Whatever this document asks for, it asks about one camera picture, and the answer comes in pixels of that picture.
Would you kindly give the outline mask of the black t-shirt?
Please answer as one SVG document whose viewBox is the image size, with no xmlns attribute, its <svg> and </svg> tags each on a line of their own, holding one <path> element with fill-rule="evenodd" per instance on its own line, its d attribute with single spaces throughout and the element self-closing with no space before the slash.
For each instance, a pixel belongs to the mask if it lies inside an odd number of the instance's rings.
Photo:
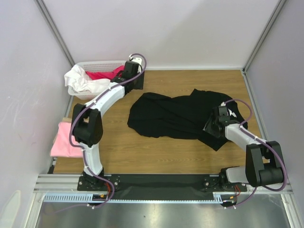
<svg viewBox="0 0 304 228">
<path fill-rule="evenodd" d="M 213 108 L 228 101 L 231 118 L 244 121 L 238 105 L 226 94 L 194 89 L 190 95 L 169 97 L 144 93 L 131 107 L 128 126 L 139 135 L 199 140 L 218 151 L 228 140 L 204 131 Z"/>
</svg>

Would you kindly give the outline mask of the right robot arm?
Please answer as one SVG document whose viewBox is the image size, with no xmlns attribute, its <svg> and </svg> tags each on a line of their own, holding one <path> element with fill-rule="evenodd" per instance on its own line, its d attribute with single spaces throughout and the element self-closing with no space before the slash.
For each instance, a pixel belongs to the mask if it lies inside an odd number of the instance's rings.
<svg viewBox="0 0 304 228">
<path fill-rule="evenodd" d="M 280 144 L 252 134 L 232 119 L 225 105 L 212 110 L 204 131 L 217 139 L 233 142 L 246 153 L 244 166 L 227 168 L 225 175 L 219 178 L 221 189 L 229 191 L 237 182 L 271 191 L 281 191 L 286 187 L 287 172 Z"/>
</svg>

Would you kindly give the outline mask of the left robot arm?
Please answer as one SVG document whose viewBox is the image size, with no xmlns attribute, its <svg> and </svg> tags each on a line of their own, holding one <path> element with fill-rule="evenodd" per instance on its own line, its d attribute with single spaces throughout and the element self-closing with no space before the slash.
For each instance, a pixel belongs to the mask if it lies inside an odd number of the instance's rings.
<svg viewBox="0 0 304 228">
<path fill-rule="evenodd" d="M 100 190 L 106 183 L 99 152 L 99 142 L 104 132 L 102 117 L 129 92 L 143 89 L 145 68 L 146 61 L 143 58 L 130 57 L 105 91 L 86 104 L 74 106 L 68 140 L 72 147 L 81 150 L 83 156 L 84 170 L 79 179 L 79 190 L 86 186 Z"/>
</svg>

